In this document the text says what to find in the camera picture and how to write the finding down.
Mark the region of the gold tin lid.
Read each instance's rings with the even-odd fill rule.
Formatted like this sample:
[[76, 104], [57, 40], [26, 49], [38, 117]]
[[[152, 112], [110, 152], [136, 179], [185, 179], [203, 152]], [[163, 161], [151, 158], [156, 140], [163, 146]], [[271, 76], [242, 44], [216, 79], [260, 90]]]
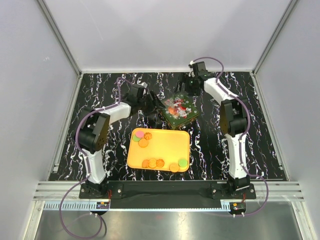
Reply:
[[165, 109], [161, 110], [159, 114], [172, 114], [175, 119], [178, 116], [186, 118], [191, 113], [199, 114], [199, 111], [193, 105], [192, 99], [182, 93], [176, 93], [173, 96], [167, 97], [162, 103], [165, 105]]

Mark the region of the green gold cookie tin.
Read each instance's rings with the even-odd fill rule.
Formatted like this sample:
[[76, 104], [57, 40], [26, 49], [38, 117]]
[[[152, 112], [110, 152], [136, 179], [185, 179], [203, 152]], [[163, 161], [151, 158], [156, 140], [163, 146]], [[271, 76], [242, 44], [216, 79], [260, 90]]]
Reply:
[[197, 118], [197, 113], [190, 113], [186, 116], [186, 118], [182, 116], [178, 116], [177, 118], [174, 118], [174, 115], [168, 113], [159, 113], [158, 116], [162, 121], [164, 121], [167, 125], [168, 129], [171, 130], [181, 130], [184, 127], [189, 126], [192, 124]]

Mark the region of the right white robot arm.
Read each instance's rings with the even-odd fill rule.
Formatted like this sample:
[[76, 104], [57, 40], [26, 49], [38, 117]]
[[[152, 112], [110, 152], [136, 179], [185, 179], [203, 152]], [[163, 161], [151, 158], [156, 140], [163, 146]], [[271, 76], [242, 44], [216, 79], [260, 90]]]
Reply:
[[219, 104], [220, 131], [225, 135], [229, 153], [229, 170], [225, 190], [232, 198], [239, 198], [250, 186], [246, 167], [246, 138], [251, 120], [246, 101], [225, 87], [220, 76], [214, 77], [204, 61], [191, 61], [190, 72], [183, 73], [177, 84], [190, 96], [201, 91], [209, 94]]

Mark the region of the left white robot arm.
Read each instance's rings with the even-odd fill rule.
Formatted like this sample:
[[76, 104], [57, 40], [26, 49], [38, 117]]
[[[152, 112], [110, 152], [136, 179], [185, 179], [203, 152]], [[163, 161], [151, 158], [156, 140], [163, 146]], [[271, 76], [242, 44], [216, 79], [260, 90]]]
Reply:
[[102, 149], [108, 141], [109, 126], [139, 111], [148, 116], [164, 108], [165, 105], [154, 91], [149, 91], [147, 84], [143, 82], [133, 84], [129, 92], [121, 95], [119, 101], [112, 105], [83, 110], [74, 140], [76, 147], [84, 156], [86, 177], [81, 183], [90, 188], [95, 197], [103, 198], [108, 193], [108, 186], [104, 183], [106, 172]]

